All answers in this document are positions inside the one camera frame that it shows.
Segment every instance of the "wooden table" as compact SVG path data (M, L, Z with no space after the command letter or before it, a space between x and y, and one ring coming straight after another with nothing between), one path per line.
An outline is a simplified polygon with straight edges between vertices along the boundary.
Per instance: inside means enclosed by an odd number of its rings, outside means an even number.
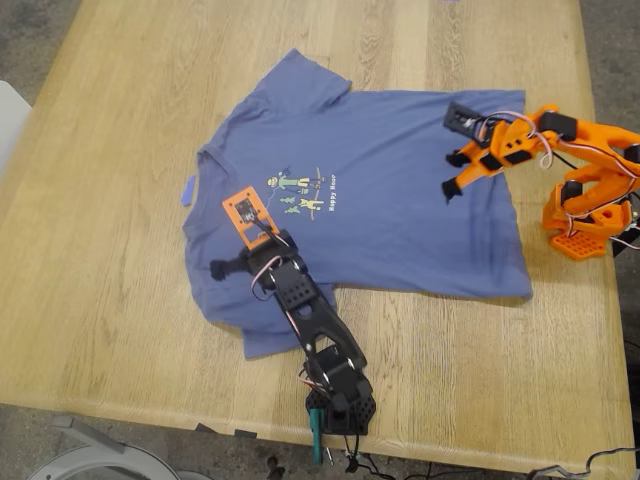
M524 88L594 116L577 0L85 0L0 185L1 402L311 442L302 352L245 361L195 306L178 201L292 47L355 89ZM378 402L364 450L581 470L632 444L612 260L539 227L563 171L508 178L532 300L338 291ZM596 470L630 478L632 455Z

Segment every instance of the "t-shirt sleeve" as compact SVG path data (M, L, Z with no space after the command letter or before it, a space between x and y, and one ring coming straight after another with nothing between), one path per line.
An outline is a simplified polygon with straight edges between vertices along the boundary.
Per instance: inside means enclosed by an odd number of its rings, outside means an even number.
M260 81L255 93L266 97L270 109L283 113L318 111L351 88L351 82L291 50Z

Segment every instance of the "green clamp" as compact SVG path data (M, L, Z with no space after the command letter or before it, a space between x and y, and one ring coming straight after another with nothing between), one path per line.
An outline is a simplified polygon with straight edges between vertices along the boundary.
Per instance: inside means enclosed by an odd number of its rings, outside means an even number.
M313 463L322 463L322 426L324 425L324 408L309 410L309 425L313 432Z

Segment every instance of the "gray floor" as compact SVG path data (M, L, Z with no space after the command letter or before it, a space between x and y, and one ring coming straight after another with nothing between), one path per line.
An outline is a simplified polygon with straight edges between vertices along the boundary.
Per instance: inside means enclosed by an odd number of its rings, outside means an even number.
M33 104L55 53L77 8L78 0L0 0L0 79L11 83ZM640 24L635 2L583 0L587 47L598 120L640 132L640 89L635 81L640 65ZM640 343L640 253L624 252L616 259L623 326L627 338ZM629 350L640 360L640 351ZM0 405L0 480L23 479L34 469L65 451L73 442L49 427L52 414ZM308 447L252 439L188 432L145 425L86 419L117 440L139 445L165 458L177 469L194 470L216 479L254 479L267 476L266 462L276 455L287 469L286 478L345 478L346 462L334 452L336 466L313 466ZM375 456L380 469L400 480L410 473L426 473L428 464ZM432 473L449 467L434 465ZM352 478L364 478L359 471ZM504 472L468 472L448 479L506 480L522 478Z

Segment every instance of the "t-shirt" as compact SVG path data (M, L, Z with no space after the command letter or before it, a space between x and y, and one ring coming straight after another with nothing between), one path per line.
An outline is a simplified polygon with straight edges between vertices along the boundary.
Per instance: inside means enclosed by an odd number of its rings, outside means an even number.
M467 141L442 126L449 102L522 111L524 93L350 88L292 50L198 153L184 225L193 296L208 320L243 329L247 356L297 345L275 299L252 295L250 275L210 276L211 260L243 246L221 202L249 185L320 284L531 295L504 177L474 182L449 205L441 190L458 173L446 154Z

